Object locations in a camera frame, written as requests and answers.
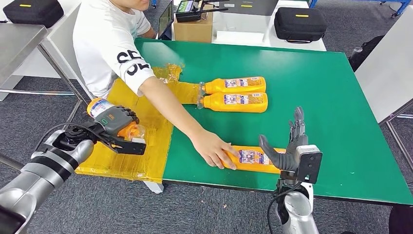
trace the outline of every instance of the black case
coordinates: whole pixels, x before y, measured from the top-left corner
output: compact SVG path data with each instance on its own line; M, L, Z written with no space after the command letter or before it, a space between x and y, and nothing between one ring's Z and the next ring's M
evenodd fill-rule
M327 23L315 8L280 7L275 14L277 37L291 42L312 42L324 36Z
M13 23L43 24L46 28L63 16L63 8L57 0L14 0L3 12Z

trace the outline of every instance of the blue metal frame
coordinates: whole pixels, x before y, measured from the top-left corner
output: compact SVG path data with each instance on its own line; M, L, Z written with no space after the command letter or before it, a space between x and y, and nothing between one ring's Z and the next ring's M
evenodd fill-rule
M312 0L311 4L310 4L310 8L313 8L318 0ZM396 15L401 15L401 13L403 13L404 9L406 9L406 7L409 5L411 0L386 0L386 1L382 1L382 0L376 0L376 1L380 1L380 2L387 2L387 1L395 1L395 2L400 2L401 6L400 8L397 10Z

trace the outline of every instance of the green tabletop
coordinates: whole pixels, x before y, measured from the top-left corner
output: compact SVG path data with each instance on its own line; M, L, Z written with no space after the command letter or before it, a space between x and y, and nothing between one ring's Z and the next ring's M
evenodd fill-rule
M137 39L152 66L184 64L180 81L263 76L268 109L262 114L188 112L233 145L257 146L258 135L274 147L288 144L288 120L305 113L310 144L323 152L314 194L413 204L412 195L343 53ZM254 190L274 190L277 174L209 167L190 140L172 133L163 179Z

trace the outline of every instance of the robotic arm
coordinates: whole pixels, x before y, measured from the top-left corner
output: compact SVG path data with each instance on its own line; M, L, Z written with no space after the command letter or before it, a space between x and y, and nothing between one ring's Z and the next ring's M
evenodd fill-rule
M312 184L318 178L322 152L316 145L308 145L301 107L295 109L294 119L294 122L289 122L290 140L285 154L276 152L267 138L260 135L260 147L281 170L274 198L267 210L268 226L273 233L269 212L276 202L277 214L285 234L319 234L312 215Z
M133 111L114 106L95 122L87 126L68 123L67 130L57 130L39 144L20 175L0 189L0 233L27 233L36 210L92 154L98 141L117 153L143 155L143 139L131 142L116 134L133 121L139 123Z

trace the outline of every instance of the cardboard box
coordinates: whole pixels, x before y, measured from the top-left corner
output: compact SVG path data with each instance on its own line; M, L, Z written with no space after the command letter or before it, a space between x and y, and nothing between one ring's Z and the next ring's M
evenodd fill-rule
M209 12L208 14L203 13L200 21L182 23L176 21L175 18L173 22L175 40L211 43L213 16L213 12Z

